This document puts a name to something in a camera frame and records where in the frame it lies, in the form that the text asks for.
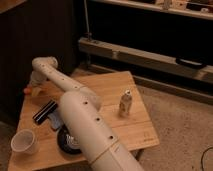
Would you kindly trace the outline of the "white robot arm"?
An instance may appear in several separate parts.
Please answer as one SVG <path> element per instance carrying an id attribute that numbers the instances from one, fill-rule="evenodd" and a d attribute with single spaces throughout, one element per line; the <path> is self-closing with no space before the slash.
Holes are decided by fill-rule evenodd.
<path id="1" fill-rule="evenodd" d="M 61 119 L 93 171 L 144 171 L 98 113 L 101 102 L 94 91 L 59 72 L 55 57 L 36 57 L 32 67 L 33 85 L 49 79 L 64 91 L 58 102 Z"/>

